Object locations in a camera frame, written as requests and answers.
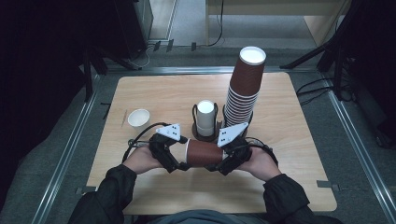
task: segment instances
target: gray carpet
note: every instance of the gray carpet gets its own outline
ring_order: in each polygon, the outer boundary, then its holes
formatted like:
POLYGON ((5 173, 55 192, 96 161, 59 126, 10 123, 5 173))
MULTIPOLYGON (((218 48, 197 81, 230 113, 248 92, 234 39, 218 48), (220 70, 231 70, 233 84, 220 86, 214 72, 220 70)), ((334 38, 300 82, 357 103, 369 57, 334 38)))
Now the gray carpet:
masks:
MULTIPOLYGON (((178 66, 234 66, 240 48, 199 48, 191 52, 188 48, 174 48, 166 53, 165 49, 153 52, 148 51, 150 63, 147 67, 178 67, 178 66)), ((274 66, 288 63, 307 52, 298 49, 266 49, 268 69, 274 66)), ((145 63, 146 55, 134 61, 145 63)), ((313 66, 318 57, 303 64, 313 66)), ((85 186, 95 150, 102 134, 106 113, 106 105, 110 103, 120 77, 134 76, 135 72, 128 72, 117 64, 110 64, 109 74, 101 77, 102 82, 97 88, 97 98, 92 112, 88 117, 83 133, 78 141, 75 154, 60 186, 59 192, 46 223, 66 223, 80 195, 76 194, 76 188, 85 186)), ((290 72, 290 78, 295 89, 305 83, 320 78, 316 72, 290 72)), ((0 223, 29 223, 32 221, 35 211, 43 197, 45 188, 55 166, 60 159, 68 137, 78 119, 79 112, 83 107, 84 90, 81 90, 73 103, 64 112, 63 116, 52 131, 50 137, 36 147, 26 156, 18 170, 13 185, 9 190, 7 203, 0 215, 0 223)), ((359 113, 359 109, 350 105, 353 113, 359 113)), ((323 95, 312 103, 303 106, 304 115, 318 148, 326 174, 330 181, 340 186, 340 191, 334 195, 338 207, 334 212, 324 215, 337 217, 346 224, 354 223, 387 223, 384 213, 375 197, 368 180, 361 169, 361 165, 350 145, 347 135, 339 121, 327 95, 323 95)), ((366 128, 362 134, 370 139, 369 129, 364 127, 364 119, 358 119, 360 126, 366 128)), ((375 153, 377 147, 373 146, 375 157, 379 160, 387 154, 375 153)), ((378 164, 387 174, 389 183, 393 183, 391 172, 386 172, 388 163, 378 164)))

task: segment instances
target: gray floor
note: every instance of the gray floor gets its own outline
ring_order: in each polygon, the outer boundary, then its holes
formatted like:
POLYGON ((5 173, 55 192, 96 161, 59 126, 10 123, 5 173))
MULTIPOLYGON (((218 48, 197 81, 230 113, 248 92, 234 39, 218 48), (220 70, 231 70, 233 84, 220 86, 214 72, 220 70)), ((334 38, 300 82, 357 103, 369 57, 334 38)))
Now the gray floor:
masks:
MULTIPOLYGON (((304 25, 300 28, 301 32, 305 29, 304 25)), ((176 33, 177 24, 175 23, 171 34, 175 42, 183 40, 185 43, 190 43, 192 39, 195 39, 195 37, 176 35, 176 33)), ((284 35, 285 38, 292 39, 290 35, 286 33, 284 35)), ((304 48, 288 49, 278 48, 276 45, 272 46, 274 47, 260 46, 265 49, 268 55, 266 71, 278 70, 277 66, 291 62, 313 48, 312 45, 306 45, 304 48)), ((88 179, 95 150, 106 122, 103 116, 107 107, 101 105, 101 103, 111 102, 120 77, 139 76, 142 73, 156 75, 155 68, 157 67, 170 67, 167 71, 172 70, 171 67, 184 67, 184 70, 187 71, 186 67, 192 66, 234 66, 240 48, 240 46, 232 48, 222 45, 216 48, 199 47, 194 52, 183 47, 175 47, 170 52, 166 52, 165 48, 155 52, 149 49, 149 64, 141 72, 126 71, 114 63, 110 64, 108 75, 100 77, 100 84, 95 86, 97 96, 93 102, 91 114, 88 116, 78 139, 75 152, 71 157, 53 205, 49 209, 48 216, 42 222, 35 223, 67 222, 80 198, 80 195, 76 194, 76 189, 85 186, 88 179)), ((295 89, 321 77, 321 74, 314 71, 317 61, 318 57, 304 63, 295 71, 289 71, 295 89)), ((138 64, 147 62, 146 55, 142 55, 140 59, 134 61, 138 64)), ((84 106, 83 99, 84 90, 81 90, 64 112, 49 138, 26 156, 8 192, 7 203, 0 215, 0 223, 32 222, 50 178, 68 143, 70 133, 73 131, 79 113, 84 106)), ((396 162, 396 156, 394 155, 396 151, 378 147, 372 130, 359 107, 354 103, 346 103, 345 105, 381 176, 391 192, 394 193, 396 178, 394 178, 389 167, 393 167, 396 162)), ((323 95, 312 103, 304 105, 302 109, 326 174, 332 183, 340 187, 340 190, 334 191, 338 203, 337 209, 325 215, 337 217, 347 224, 388 223, 329 96, 323 95)))

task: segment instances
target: black stand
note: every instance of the black stand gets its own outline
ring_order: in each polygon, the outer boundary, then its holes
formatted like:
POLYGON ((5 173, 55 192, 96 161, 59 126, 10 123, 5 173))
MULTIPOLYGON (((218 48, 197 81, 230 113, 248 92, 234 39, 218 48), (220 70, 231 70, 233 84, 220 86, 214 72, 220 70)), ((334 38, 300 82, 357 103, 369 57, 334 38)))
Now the black stand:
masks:
POLYGON ((347 31, 348 29, 350 29, 354 18, 360 10, 362 2, 363 1, 360 0, 353 0, 351 2, 348 13, 344 17, 334 36, 329 41, 327 41, 320 47, 306 53, 304 56, 297 59, 296 61, 286 65, 281 65, 279 66, 279 68, 293 69, 324 51, 317 64, 317 69, 319 70, 319 72, 327 72, 332 66, 332 63, 335 62, 333 83, 334 93, 337 96, 338 100, 341 100, 341 79, 343 67, 342 64, 345 59, 343 39, 347 36, 347 31))

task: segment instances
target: table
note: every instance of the table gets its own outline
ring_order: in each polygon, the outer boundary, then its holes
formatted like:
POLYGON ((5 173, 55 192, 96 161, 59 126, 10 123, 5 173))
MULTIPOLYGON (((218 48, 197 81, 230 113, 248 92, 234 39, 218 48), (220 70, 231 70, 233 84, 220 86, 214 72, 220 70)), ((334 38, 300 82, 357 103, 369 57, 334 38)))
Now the table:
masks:
MULTIPOLYGON (((99 186, 106 171, 120 164, 127 141, 137 136, 127 122, 133 110, 146 108, 151 123, 179 123, 182 135, 193 138, 192 106, 207 99, 222 108, 230 78, 231 74, 121 78, 87 186, 99 186)), ((280 170, 304 187, 312 210, 334 210, 332 189, 318 187, 317 180, 328 178, 288 74, 263 74, 254 114, 247 136, 259 138, 274 149, 280 170)), ((185 145, 175 144, 171 152, 177 160, 184 161, 185 145)), ((223 176, 205 168, 172 174, 155 169, 138 176, 133 202, 124 209, 124 214, 172 214, 189 209, 259 213, 265 211, 262 184, 243 171, 223 176)))
MULTIPOLYGON (((308 29, 320 46, 332 33, 350 0, 227 0, 223 15, 302 15, 308 29)), ((209 15, 220 15, 221 1, 205 0, 206 44, 209 43, 209 15)))

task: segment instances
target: stacked cup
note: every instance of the stacked cup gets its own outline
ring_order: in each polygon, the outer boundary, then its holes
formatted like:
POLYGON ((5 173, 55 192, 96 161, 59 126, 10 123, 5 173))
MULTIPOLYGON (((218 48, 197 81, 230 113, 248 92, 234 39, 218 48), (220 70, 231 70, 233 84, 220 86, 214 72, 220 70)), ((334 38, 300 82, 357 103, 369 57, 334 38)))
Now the stacked cup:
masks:
POLYGON ((224 127, 249 122, 262 84, 266 54, 256 47, 241 49, 224 106, 224 127))

